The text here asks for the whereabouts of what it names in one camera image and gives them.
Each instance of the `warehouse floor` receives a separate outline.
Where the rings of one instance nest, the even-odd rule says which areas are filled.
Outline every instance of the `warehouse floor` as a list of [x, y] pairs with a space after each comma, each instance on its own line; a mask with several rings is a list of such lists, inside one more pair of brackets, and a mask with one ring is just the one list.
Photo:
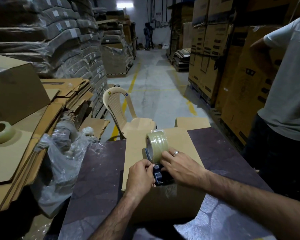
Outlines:
[[[158, 129], [174, 127], [176, 117], [209, 117], [208, 109], [188, 86], [188, 72], [176, 72], [165, 55], [165, 49], [138, 50], [136, 60], [124, 78], [109, 78], [108, 84], [119, 84], [131, 94], [138, 117], [151, 118]], [[124, 95], [120, 96], [121, 104]], [[123, 105], [127, 120], [132, 119]], [[119, 132], [110, 113], [110, 124], [101, 136], [101, 143], [119, 140]]]

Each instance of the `clear tape roll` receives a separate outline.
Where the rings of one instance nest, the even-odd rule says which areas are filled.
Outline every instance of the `clear tape roll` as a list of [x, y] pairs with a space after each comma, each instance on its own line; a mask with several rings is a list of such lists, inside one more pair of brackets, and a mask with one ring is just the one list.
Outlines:
[[6, 121], [0, 121], [0, 144], [12, 139], [16, 130]]
[[145, 135], [145, 144], [151, 162], [154, 164], [160, 162], [163, 151], [169, 150], [167, 137], [162, 131], [147, 133]]

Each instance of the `dark tabletop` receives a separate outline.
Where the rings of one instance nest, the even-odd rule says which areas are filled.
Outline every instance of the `dark tabletop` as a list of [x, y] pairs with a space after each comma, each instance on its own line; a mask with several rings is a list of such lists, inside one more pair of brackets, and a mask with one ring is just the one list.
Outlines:
[[[214, 128], [188, 131], [204, 167], [230, 179], [271, 191], [224, 136]], [[126, 140], [88, 149], [64, 218], [59, 240], [87, 239], [121, 197]], [[206, 195], [195, 219], [145, 223], [125, 239], [252, 240], [271, 233], [226, 203]]]

